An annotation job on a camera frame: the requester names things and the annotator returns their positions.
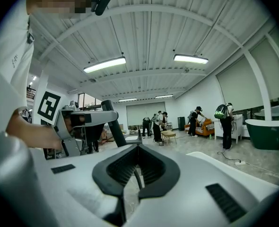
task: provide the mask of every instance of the power strip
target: power strip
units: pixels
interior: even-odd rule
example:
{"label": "power strip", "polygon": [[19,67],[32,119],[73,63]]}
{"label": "power strip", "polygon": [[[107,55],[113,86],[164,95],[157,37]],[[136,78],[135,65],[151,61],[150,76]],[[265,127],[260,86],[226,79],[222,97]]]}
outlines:
{"label": "power strip", "polygon": [[245,165],[245,161],[241,161],[241,162],[236,161],[236,162],[235,162],[235,165],[236,165],[236,166],[243,166],[243,165]]}

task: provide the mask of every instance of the white cabinet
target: white cabinet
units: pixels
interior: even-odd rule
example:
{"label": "white cabinet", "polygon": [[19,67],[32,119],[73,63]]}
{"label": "white cabinet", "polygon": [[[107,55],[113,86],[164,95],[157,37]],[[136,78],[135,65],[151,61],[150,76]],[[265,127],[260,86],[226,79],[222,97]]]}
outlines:
{"label": "white cabinet", "polygon": [[[243,134],[243,116],[242,114],[234,115],[234,121],[232,123],[232,133],[231,138],[236,139],[236,144],[238,143],[238,137],[242,139]],[[214,121],[214,129],[215,129],[215,139],[217,136],[223,137],[223,130],[219,120]]]}

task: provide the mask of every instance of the sofa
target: sofa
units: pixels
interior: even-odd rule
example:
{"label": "sofa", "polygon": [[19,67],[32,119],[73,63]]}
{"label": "sofa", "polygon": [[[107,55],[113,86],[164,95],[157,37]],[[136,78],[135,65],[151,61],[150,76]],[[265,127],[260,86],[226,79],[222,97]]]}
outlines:
{"label": "sofa", "polygon": [[[212,129],[212,130],[207,130],[207,127],[206,127],[206,126],[207,126],[208,124],[212,124],[212,120],[211,120],[211,119],[206,119],[205,122],[202,124],[202,128],[203,128],[203,132],[202,132],[202,133],[199,132],[199,131],[197,131],[197,130],[195,131],[195,133],[198,134],[198,135],[202,135],[202,136],[209,136],[209,135],[211,135],[211,134],[214,134],[214,133],[215,133],[215,130],[214,130],[214,129]],[[188,133],[189,128],[190,128],[190,125],[189,125],[189,124],[186,124],[186,125],[185,125],[185,131],[186,131],[186,133]]]}

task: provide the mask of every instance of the black cable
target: black cable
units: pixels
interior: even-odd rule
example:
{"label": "black cable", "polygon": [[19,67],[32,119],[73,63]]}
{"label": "black cable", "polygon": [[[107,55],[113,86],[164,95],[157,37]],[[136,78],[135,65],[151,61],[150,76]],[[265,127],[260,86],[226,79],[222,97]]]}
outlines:
{"label": "black cable", "polygon": [[136,169],[135,169],[135,171],[134,171],[134,175],[135,175],[136,181],[138,182],[139,189],[142,189],[143,186],[142,186],[141,181],[140,181],[139,173],[138,173],[138,171],[137,171]]}
{"label": "black cable", "polygon": [[219,151],[217,154],[218,155],[222,154],[224,156],[224,158],[226,158],[227,160],[233,160],[233,161],[239,160],[239,162],[242,162],[240,159],[229,159],[229,158],[225,157],[225,155],[224,155],[225,151],[226,151],[226,149],[223,152]]}

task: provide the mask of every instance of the black backpack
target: black backpack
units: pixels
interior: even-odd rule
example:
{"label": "black backpack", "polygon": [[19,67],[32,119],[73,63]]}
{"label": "black backpack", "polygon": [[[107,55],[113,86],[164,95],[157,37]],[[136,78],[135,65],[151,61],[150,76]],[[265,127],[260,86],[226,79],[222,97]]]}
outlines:
{"label": "black backpack", "polygon": [[214,117],[217,119],[225,119],[227,117],[227,105],[219,105],[215,111]]}

